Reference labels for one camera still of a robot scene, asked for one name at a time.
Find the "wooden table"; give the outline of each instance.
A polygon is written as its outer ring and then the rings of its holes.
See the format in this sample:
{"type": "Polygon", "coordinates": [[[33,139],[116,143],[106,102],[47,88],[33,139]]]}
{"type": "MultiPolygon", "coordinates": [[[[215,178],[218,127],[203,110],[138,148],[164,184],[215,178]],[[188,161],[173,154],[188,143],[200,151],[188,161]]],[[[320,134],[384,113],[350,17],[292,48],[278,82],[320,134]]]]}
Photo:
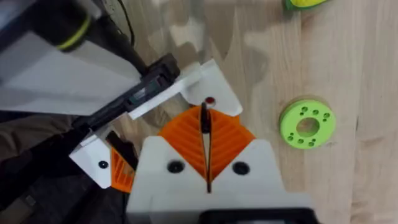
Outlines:
{"type": "MultiPolygon", "coordinates": [[[[167,52],[181,68],[217,61],[243,105],[241,122],[271,142],[286,189],[308,192],[323,223],[398,222],[397,0],[331,0],[294,14],[280,0],[125,2],[147,63],[167,52]],[[303,95],[325,99],[337,117],[316,150],[279,136],[280,112],[303,95]]],[[[106,3],[127,31],[118,3],[106,3]]],[[[186,108],[176,96],[115,125],[139,147],[186,108]]]]}

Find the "orange ribbed part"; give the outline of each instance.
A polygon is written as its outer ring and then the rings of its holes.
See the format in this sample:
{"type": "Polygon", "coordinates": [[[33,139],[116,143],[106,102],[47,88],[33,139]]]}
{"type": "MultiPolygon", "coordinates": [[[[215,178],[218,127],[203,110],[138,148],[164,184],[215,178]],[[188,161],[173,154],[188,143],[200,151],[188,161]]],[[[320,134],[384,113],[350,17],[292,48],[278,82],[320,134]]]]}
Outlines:
{"type": "Polygon", "coordinates": [[[210,171],[206,178],[206,157],[201,133],[200,106],[193,107],[171,120],[159,133],[209,182],[255,137],[239,123],[239,117],[208,110],[211,117],[210,171]]]}
{"type": "Polygon", "coordinates": [[[130,193],[134,180],[134,169],[112,147],[111,150],[111,186],[120,191],[130,193]]]}
{"type": "Polygon", "coordinates": [[[200,130],[200,106],[196,106],[167,123],[159,135],[206,179],[206,157],[200,130]]]}
{"type": "Polygon", "coordinates": [[[210,110],[210,178],[213,181],[241,151],[255,139],[254,135],[232,117],[217,110],[210,110]]]}

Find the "black screw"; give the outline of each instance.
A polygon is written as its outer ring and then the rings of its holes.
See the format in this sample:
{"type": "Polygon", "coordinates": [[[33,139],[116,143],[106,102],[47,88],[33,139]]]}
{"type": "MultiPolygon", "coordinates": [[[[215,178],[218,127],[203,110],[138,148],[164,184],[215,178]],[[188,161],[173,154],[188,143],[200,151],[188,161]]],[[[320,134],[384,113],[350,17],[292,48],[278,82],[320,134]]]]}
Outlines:
{"type": "Polygon", "coordinates": [[[232,170],[234,170],[235,174],[246,175],[250,172],[250,167],[245,162],[235,162],[232,166],[232,170]]]}
{"type": "Polygon", "coordinates": [[[172,174],[178,174],[179,172],[183,171],[185,164],[181,161],[171,161],[167,165],[167,170],[172,174]]]}
{"type": "Polygon", "coordinates": [[[101,169],[106,169],[106,168],[108,168],[109,164],[106,161],[99,161],[98,166],[101,169]]]}

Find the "hole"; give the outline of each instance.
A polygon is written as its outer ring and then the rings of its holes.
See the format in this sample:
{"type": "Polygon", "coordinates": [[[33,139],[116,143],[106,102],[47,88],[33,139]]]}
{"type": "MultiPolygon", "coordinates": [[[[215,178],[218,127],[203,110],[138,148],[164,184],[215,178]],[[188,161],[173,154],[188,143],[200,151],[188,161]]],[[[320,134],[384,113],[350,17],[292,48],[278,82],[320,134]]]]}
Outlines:
{"type": "Polygon", "coordinates": [[[108,164],[108,162],[106,162],[106,161],[99,161],[99,162],[98,162],[98,166],[99,166],[99,168],[101,168],[101,169],[106,169],[106,168],[108,168],[109,164],[108,164]]]}
{"type": "Polygon", "coordinates": [[[319,122],[315,118],[304,118],[298,123],[296,130],[301,137],[311,137],[319,131],[319,122]]]}
{"type": "Polygon", "coordinates": [[[208,108],[214,107],[214,105],[216,105],[216,99],[214,99],[212,96],[206,97],[205,103],[207,104],[208,108]]]}
{"type": "Polygon", "coordinates": [[[246,175],[250,172],[250,167],[245,162],[235,162],[232,166],[232,170],[234,170],[235,174],[246,175]]]}
{"type": "Polygon", "coordinates": [[[185,164],[181,161],[171,161],[167,165],[167,170],[172,174],[178,174],[184,170],[185,164]]]}

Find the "green 3d printed disc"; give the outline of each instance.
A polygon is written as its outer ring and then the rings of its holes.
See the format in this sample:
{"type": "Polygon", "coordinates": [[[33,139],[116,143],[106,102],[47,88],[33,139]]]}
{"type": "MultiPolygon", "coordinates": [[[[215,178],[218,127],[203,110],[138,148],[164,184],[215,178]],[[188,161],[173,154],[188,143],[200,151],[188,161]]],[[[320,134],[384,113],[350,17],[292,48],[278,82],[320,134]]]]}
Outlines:
{"type": "Polygon", "coordinates": [[[280,116],[280,134],[297,149],[312,149],[325,143],[333,134],[336,118],[332,110],[316,100],[299,100],[280,116]]]}

